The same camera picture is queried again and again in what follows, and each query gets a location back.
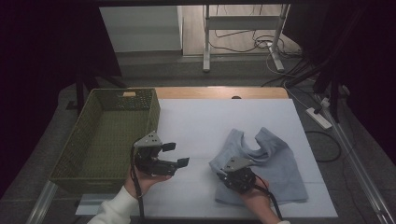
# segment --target dark floor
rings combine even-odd
[[[136,59],[122,56],[119,57],[123,74],[120,80],[131,87],[260,86],[267,80],[278,77],[268,71],[263,58],[265,57],[213,57],[210,73],[203,73],[200,58]],[[287,69],[291,69],[297,62],[297,59],[284,60]],[[99,79],[99,82],[103,87],[112,87],[102,79]],[[307,80],[298,87],[303,91],[312,91],[312,84],[313,82]],[[291,91],[305,105],[316,105],[306,93],[296,89],[291,89]],[[59,105],[51,123],[32,156],[0,201],[0,223],[26,222],[77,119],[76,110],[66,109],[68,103],[75,100],[74,86],[61,91]],[[323,131],[305,114],[304,106],[296,101],[294,103],[306,131]],[[344,99],[339,102],[339,115],[340,123],[353,141],[366,171],[376,183],[392,214],[395,214],[396,169],[394,164],[356,120],[347,108]],[[327,136],[308,133],[307,137],[317,160],[326,160],[336,154],[337,146]],[[337,161],[318,164],[339,218],[325,220],[288,218],[291,223],[380,223],[345,157],[343,153]],[[44,223],[86,223],[89,217],[74,215],[79,197],[80,195],[71,195],[58,189]],[[197,221],[172,222],[196,223]]]

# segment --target green basket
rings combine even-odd
[[[134,141],[157,131],[154,89],[92,90],[49,180],[70,193],[116,193]]]

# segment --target human arm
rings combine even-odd
[[[131,222],[131,210],[138,206],[132,176],[131,169],[129,169],[125,184],[122,186],[120,192],[114,199],[105,201],[101,204],[98,215],[93,217],[88,222],[89,224],[129,224]],[[136,176],[139,180],[139,185],[143,195],[146,194],[149,191],[149,188],[154,184],[170,178],[170,176],[164,175],[146,175],[138,170],[136,170]]]
[[[256,177],[256,185],[267,189],[269,183],[264,179],[261,181]],[[279,219],[271,209],[269,197],[258,189],[252,189],[247,193],[240,194],[240,197],[246,207],[253,212],[263,224],[290,224],[288,221],[281,221]]]

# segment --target white tabletop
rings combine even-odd
[[[291,99],[163,99],[160,106],[158,135],[164,143],[177,143],[176,150],[160,153],[160,159],[190,157],[190,163],[145,195],[146,217],[255,218],[244,207],[215,202],[219,179],[208,163],[219,153],[232,128],[245,132],[250,148],[259,148],[254,136],[261,127],[288,143],[309,197],[306,203],[280,205],[282,216],[337,217]],[[77,215],[95,215],[100,203],[113,197],[84,195]],[[132,215],[138,215],[138,208]]]

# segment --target power strip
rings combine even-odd
[[[325,118],[323,118],[319,113],[315,114],[314,113],[315,109],[313,107],[305,110],[305,112],[314,120],[316,121],[320,127],[322,127],[324,130],[328,130],[332,127],[329,121],[327,121]]]

